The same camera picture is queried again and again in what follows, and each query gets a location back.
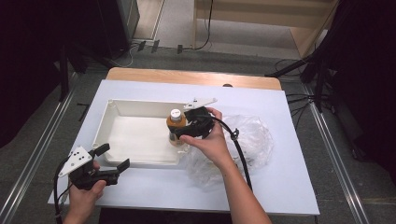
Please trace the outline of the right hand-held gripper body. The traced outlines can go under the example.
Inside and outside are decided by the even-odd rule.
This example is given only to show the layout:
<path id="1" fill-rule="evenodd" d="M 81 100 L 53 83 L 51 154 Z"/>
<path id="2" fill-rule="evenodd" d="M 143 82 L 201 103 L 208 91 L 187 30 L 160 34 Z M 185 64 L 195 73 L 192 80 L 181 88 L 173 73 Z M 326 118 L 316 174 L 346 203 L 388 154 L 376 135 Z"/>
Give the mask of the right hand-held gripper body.
<path id="1" fill-rule="evenodd" d="M 213 104 L 217 101 L 216 98 L 194 98 L 191 102 L 186 103 L 183 106 L 184 114 L 186 111 L 192 111 L 194 118 L 193 121 L 189 122 L 189 127 L 191 130 L 189 131 L 189 135 L 192 137 L 201 136 L 202 138 L 206 138 L 212 127 L 214 126 L 214 122 L 209 115 L 209 112 L 206 109 L 207 105 Z"/>

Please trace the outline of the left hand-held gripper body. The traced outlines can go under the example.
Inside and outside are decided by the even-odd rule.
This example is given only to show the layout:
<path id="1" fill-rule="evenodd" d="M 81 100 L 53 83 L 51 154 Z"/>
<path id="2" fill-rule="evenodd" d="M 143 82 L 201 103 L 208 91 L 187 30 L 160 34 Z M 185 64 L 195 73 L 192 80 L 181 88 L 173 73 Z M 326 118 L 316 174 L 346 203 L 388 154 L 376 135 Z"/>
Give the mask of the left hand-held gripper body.
<path id="1" fill-rule="evenodd" d="M 120 173 L 115 170 L 96 170 L 93 166 L 94 149 L 87 151 L 84 147 L 77 147 L 66 159 L 58 176 L 67 175 L 72 184 L 78 189 L 89 190 L 99 180 L 105 180 L 108 186 L 117 185 Z"/>

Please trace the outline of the orange drink bottle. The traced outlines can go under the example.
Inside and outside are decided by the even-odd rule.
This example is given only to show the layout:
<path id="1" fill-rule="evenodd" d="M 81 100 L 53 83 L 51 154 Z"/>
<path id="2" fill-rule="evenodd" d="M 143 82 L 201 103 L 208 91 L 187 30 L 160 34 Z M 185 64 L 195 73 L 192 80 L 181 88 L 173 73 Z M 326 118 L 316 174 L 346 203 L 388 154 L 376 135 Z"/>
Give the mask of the orange drink bottle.
<path id="1" fill-rule="evenodd" d="M 172 109 L 166 120 L 166 125 L 169 129 L 168 137 L 170 144 L 175 147 L 182 146 L 183 142 L 176 136 L 174 130 L 176 128 L 182 128 L 186 126 L 186 118 L 184 114 L 179 109 Z"/>

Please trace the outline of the white plastic bin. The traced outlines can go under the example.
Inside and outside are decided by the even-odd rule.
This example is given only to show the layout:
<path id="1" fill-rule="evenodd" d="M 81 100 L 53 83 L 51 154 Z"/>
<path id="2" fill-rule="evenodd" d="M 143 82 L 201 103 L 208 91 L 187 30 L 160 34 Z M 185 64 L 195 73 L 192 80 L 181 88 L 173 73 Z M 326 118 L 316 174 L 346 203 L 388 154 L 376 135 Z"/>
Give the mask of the white plastic bin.
<path id="1" fill-rule="evenodd" d="M 177 165 L 186 150 L 168 139 L 166 119 L 181 103 L 116 100 L 107 102 L 92 147 L 109 144 L 104 153 L 110 164 L 130 159 L 132 165 Z"/>

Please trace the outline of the clear printed plastic bag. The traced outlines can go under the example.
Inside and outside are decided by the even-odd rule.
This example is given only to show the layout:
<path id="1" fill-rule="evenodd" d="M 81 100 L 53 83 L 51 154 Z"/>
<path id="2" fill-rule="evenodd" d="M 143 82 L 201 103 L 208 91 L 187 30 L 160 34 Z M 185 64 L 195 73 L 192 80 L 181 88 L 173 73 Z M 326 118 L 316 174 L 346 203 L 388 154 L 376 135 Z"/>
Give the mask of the clear printed plastic bag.
<path id="1" fill-rule="evenodd" d="M 232 131 L 238 130 L 237 142 L 242 149 L 249 173 L 262 168 L 274 148 L 273 137 L 257 116 L 233 115 L 222 119 Z M 186 171 L 195 183 L 208 187 L 222 181 L 218 167 L 197 147 L 188 147 Z"/>

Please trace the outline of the person's right hand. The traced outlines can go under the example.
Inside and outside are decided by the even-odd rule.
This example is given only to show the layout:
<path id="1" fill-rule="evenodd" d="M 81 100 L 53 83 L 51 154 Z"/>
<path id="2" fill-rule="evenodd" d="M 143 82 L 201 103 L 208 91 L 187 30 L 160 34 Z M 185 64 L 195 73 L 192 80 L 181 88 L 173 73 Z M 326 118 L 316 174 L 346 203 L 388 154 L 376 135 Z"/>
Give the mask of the person's right hand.
<path id="1" fill-rule="evenodd" d="M 233 159 L 226 145 L 222 127 L 217 121 L 211 133 L 205 139 L 181 135 L 180 140 L 190 146 L 200 149 L 222 173 L 235 168 L 235 164 L 233 163 Z"/>

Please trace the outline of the person's left hand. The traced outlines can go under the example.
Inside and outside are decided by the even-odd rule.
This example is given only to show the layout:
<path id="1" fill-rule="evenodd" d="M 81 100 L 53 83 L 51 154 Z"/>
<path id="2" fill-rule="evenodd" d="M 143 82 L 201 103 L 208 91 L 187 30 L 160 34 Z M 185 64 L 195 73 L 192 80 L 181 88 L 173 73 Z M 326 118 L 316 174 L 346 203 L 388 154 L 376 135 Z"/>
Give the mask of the person's left hand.
<path id="1" fill-rule="evenodd" d="M 104 194 L 105 180 L 97 181 L 90 190 L 72 186 L 69 190 L 69 210 L 67 214 L 90 217 L 95 203 Z"/>

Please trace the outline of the wooden table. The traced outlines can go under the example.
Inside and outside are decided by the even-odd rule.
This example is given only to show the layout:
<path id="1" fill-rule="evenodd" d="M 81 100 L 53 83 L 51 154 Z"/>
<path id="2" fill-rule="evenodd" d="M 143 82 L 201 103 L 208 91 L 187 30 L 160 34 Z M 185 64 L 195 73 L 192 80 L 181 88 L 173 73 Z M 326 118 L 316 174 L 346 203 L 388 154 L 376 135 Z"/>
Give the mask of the wooden table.
<path id="1" fill-rule="evenodd" d="M 194 84 L 207 86 L 225 86 L 281 91 L 281 84 L 274 77 L 251 77 L 216 72 L 195 72 L 143 68 L 111 68 L 106 80 L 126 80 L 142 82 Z"/>

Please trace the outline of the black floor plugs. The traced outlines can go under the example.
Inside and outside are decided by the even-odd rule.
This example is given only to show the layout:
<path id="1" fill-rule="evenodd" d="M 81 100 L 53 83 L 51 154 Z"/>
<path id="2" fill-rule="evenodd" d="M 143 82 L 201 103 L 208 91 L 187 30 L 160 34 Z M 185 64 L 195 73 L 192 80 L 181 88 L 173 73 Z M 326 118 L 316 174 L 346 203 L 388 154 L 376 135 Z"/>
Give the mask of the black floor plugs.
<path id="1" fill-rule="evenodd" d="M 159 40 L 154 40 L 151 44 L 148 41 L 141 41 L 140 43 L 137 44 L 137 50 L 138 51 L 144 50 L 145 48 L 149 48 L 151 53 L 155 53 L 159 49 L 167 49 L 167 47 L 161 47 L 160 46 L 160 41 Z M 183 52 L 183 46 L 182 45 L 177 45 L 174 48 L 174 51 L 177 54 L 182 53 Z"/>

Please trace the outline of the white table board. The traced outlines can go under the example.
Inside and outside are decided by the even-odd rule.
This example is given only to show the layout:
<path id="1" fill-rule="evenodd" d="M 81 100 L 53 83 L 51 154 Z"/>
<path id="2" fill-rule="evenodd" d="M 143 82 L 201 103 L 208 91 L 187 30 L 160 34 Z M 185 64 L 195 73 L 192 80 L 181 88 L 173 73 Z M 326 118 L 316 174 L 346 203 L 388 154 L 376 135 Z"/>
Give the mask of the white table board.
<path id="1" fill-rule="evenodd" d="M 267 124 L 275 147 L 269 162 L 250 173 L 253 192 L 266 212 L 310 216 L 319 213 L 304 156 L 291 121 L 285 92 L 187 84 L 104 80 L 74 145 L 92 148 L 99 121 L 110 99 L 187 103 L 215 98 L 224 115 L 256 115 Z M 201 188 L 182 169 L 130 168 L 119 183 L 105 188 L 97 202 L 108 207 L 161 210 L 227 211 L 222 184 Z"/>

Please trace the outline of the black curtain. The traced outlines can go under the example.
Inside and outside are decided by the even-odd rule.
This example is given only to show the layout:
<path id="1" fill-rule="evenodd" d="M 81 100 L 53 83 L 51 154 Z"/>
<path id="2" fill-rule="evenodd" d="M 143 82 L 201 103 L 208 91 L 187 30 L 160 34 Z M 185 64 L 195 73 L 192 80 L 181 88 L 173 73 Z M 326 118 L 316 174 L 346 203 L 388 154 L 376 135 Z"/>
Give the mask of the black curtain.
<path id="1" fill-rule="evenodd" d="M 91 0 L 0 0 L 0 147 L 10 143 L 60 84 L 56 67 L 65 45 L 83 72 L 78 20 Z"/>
<path id="2" fill-rule="evenodd" d="M 328 37 L 347 135 L 396 185 L 396 0 L 340 0 Z"/>

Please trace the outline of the dark cabinet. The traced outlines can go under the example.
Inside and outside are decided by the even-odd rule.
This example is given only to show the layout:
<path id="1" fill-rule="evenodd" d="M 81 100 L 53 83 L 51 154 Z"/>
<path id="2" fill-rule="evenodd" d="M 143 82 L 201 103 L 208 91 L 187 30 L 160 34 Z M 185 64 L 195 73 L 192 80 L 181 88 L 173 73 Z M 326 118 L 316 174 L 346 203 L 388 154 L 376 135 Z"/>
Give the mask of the dark cabinet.
<path id="1" fill-rule="evenodd" d="M 99 12 L 97 49 L 116 59 L 130 48 L 140 19 L 137 0 L 96 0 Z"/>

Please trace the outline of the light wooden shelf unit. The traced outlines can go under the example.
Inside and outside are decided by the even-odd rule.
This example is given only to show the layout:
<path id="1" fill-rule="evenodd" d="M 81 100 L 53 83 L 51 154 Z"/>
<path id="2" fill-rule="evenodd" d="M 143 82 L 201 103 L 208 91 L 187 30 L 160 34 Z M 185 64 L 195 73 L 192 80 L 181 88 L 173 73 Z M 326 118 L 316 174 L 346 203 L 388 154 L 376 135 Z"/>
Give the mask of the light wooden shelf unit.
<path id="1" fill-rule="evenodd" d="M 302 58 L 308 56 L 341 0 L 193 0 L 192 45 L 198 19 L 287 26 Z"/>

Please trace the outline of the black tripod stand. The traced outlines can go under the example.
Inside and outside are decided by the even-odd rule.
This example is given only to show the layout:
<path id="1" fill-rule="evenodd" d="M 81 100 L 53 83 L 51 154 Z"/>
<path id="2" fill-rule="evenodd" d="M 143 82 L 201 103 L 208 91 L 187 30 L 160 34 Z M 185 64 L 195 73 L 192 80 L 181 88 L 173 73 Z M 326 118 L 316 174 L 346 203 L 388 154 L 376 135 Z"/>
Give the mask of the black tripod stand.
<path id="1" fill-rule="evenodd" d="M 329 73 L 328 60 L 321 54 L 314 52 L 301 60 L 286 66 L 285 68 L 268 74 L 267 77 L 279 78 L 286 75 L 288 72 L 305 66 L 304 71 L 300 75 L 303 83 L 310 83 L 316 77 L 316 85 L 314 90 L 313 102 L 319 113 L 322 112 L 322 91 L 325 82 L 325 77 Z"/>

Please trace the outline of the metal floor rail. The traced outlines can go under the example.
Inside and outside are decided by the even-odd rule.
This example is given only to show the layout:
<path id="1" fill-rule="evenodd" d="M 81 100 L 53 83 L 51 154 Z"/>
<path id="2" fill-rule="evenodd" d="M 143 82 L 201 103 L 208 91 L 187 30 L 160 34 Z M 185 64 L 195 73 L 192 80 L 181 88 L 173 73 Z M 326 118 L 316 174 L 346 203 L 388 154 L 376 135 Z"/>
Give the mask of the metal floor rail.
<path id="1" fill-rule="evenodd" d="M 74 92 L 70 91 L 66 94 L 64 99 L 57 104 L 53 114 L 51 115 L 44 132 L 41 134 L 35 149 L 33 150 L 29 160 L 23 167 L 19 178 L 11 189 L 11 192 L 7 196 L 7 200 L 0 210 L 0 224 L 10 224 L 11 219 L 14 217 L 21 200 L 28 189 L 35 171 L 42 161 L 47 148 L 49 147 L 50 141 L 55 134 L 67 107 L 73 98 Z"/>
<path id="2" fill-rule="evenodd" d="M 327 122 L 321 112 L 318 111 L 314 101 L 310 103 L 310 110 L 318 126 L 321 138 L 329 154 L 332 167 L 344 192 L 346 202 L 356 224 L 370 224 L 369 218 L 365 212 L 361 198 L 355 189 L 355 186 L 349 176 L 347 168 L 339 154 L 338 147 L 335 144 L 332 134 L 328 128 Z"/>

